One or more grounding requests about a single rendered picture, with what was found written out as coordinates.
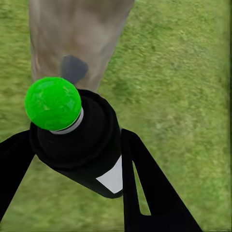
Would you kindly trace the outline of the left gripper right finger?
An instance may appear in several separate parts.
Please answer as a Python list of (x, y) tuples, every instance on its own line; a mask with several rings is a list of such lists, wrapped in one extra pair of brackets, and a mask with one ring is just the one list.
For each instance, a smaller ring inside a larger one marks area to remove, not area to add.
[[(203, 232), (140, 137), (126, 129), (121, 129), (121, 157), (125, 232)], [(140, 213), (133, 165), (150, 216)]]

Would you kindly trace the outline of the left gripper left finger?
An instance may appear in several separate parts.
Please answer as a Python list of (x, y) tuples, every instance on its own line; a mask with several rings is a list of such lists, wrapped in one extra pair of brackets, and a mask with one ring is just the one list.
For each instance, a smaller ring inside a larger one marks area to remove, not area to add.
[(0, 221), (14, 197), (35, 155), (29, 130), (0, 143)]

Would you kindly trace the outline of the pesticide atomizer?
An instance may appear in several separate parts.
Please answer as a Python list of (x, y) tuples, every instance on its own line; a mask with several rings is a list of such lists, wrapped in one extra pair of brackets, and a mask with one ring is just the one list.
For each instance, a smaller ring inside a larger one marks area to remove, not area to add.
[(99, 94), (77, 89), (88, 72), (75, 56), (61, 60), (62, 77), (31, 84), (25, 110), (30, 144), (53, 170), (109, 199), (123, 196), (121, 129), (115, 110)]

